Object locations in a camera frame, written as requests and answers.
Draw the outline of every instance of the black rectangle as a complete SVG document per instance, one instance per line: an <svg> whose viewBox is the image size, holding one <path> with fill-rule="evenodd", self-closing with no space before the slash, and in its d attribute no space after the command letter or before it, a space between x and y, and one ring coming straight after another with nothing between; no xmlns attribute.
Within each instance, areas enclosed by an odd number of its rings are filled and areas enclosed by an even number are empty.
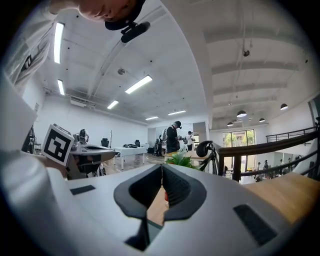
<svg viewBox="0 0 320 256"><path fill-rule="evenodd" d="M78 194L82 194L85 192L89 192L91 190L95 190L96 188L92 185L88 185L88 186L82 186L82 187L77 187L77 188L72 188L70 189L70 192L72 193L72 195L78 195Z"/></svg>
<svg viewBox="0 0 320 256"><path fill-rule="evenodd" d="M263 246L277 236L277 233L250 206L241 204L233 210L259 246Z"/></svg>

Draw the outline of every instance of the white wall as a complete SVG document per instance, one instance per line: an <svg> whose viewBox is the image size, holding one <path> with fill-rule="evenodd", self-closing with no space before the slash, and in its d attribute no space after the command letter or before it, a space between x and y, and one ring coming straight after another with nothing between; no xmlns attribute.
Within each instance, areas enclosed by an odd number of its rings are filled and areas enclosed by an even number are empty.
<svg viewBox="0 0 320 256"><path fill-rule="evenodd" d="M283 114L272 119L267 128L267 135L282 134L293 132L314 126L311 111L307 102L301 103L298 106L284 110ZM279 150L282 153L295 154L305 156L308 154L311 144L306 146L297 145L290 148Z"/></svg>
<svg viewBox="0 0 320 256"><path fill-rule="evenodd" d="M39 104L37 111L39 116L44 106L46 93L35 76L32 76L27 82L22 98L32 110L35 110L36 103Z"/></svg>
<svg viewBox="0 0 320 256"><path fill-rule="evenodd" d="M38 143L43 143L49 125L57 124L72 134L85 129L90 138L89 144L101 145L102 138L110 140L111 147L122 147L124 144L141 144L148 141L147 126L111 118L100 112L70 104L69 99L47 96L38 122L34 124L34 132Z"/></svg>

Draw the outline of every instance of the air conditioner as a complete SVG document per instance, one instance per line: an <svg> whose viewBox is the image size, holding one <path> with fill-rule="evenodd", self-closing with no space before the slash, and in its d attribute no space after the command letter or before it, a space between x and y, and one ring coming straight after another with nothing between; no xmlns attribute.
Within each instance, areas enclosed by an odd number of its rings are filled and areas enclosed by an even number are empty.
<svg viewBox="0 0 320 256"><path fill-rule="evenodd" d="M84 108L87 105L86 101L84 99L79 99L79 98L75 98L75 97L70 98L70 103L72 105L76 105L76 106L82 107L82 108Z"/></svg>

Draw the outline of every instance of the wooden table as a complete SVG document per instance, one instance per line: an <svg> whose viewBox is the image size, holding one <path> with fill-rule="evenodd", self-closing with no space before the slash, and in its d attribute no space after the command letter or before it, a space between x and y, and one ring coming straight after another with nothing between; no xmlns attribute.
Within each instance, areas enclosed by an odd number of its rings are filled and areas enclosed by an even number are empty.
<svg viewBox="0 0 320 256"><path fill-rule="evenodd" d="M243 186L273 205L292 224L308 215L320 195L319 181L295 172Z"/></svg>

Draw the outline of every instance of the green plant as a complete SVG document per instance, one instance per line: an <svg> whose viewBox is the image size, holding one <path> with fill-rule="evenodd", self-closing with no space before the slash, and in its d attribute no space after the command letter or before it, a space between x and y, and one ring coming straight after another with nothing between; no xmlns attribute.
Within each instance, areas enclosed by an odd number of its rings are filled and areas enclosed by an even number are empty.
<svg viewBox="0 0 320 256"><path fill-rule="evenodd" d="M165 161L167 164L177 165L177 166L184 166L188 168L193 168L199 170L196 166L192 165L191 157L184 156L183 153L173 154L172 158L169 158Z"/></svg>

